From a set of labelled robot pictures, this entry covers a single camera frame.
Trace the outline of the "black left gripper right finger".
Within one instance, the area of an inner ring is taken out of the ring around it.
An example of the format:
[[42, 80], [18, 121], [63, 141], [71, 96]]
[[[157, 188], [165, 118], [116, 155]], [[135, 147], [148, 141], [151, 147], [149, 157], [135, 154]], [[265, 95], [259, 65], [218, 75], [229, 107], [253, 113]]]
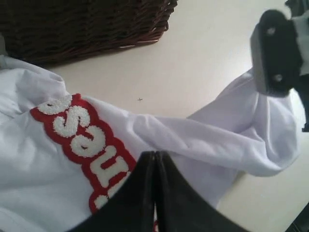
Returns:
[[155, 152], [154, 200], [160, 232], [246, 232], [195, 192], [166, 152]]

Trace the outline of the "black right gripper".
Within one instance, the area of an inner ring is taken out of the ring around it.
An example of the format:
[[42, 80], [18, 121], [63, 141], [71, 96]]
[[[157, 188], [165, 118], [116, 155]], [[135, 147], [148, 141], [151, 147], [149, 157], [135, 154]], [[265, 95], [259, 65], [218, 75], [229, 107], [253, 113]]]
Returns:
[[301, 99], [305, 111], [306, 122], [302, 129], [303, 132], [309, 131], [309, 75], [300, 76], [296, 86], [296, 91]]

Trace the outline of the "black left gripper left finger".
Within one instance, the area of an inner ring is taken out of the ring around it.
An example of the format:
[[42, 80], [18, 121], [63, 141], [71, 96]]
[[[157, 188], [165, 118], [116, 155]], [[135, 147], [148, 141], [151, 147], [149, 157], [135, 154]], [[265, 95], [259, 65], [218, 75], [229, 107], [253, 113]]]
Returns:
[[153, 232], [155, 152], [143, 152], [108, 202], [71, 232]]

